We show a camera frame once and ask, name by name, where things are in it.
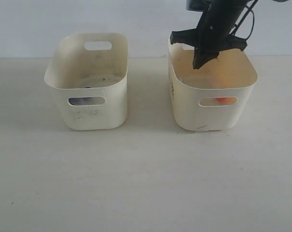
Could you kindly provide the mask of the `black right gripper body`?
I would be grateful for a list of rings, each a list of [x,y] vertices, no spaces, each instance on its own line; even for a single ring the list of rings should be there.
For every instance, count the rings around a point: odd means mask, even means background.
[[[195,29],[172,31],[171,44],[186,44],[194,48],[195,58],[216,58],[221,51],[247,47],[247,41],[231,34],[243,7],[208,7]]]

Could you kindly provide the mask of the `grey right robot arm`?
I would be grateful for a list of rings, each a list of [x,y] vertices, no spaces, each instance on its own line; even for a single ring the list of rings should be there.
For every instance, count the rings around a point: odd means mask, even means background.
[[[238,49],[244,51],[247,38],[236,36],[240,25],[258,1],[248,0],[187,0],[186,10],[201,12],[194,29],[172,31],[170,44],[186,44],[194,48],[193,69],[200,69],[216,59],[220,52]]]

